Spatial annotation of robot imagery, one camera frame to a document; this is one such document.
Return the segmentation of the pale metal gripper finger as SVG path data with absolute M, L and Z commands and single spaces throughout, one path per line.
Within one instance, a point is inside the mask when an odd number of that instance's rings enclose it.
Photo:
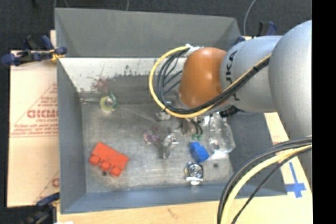
M 143 139 L 147 144 L 153 144 L 158 149 L 159 158 L 164 158 L 163 134 L 158 130 L 146 130 L 143 134 Z
M 168 158 L 171 152 L 178 146 L 179 142 L 175 135 L 170 134 L 163 141 L 163 158 Z

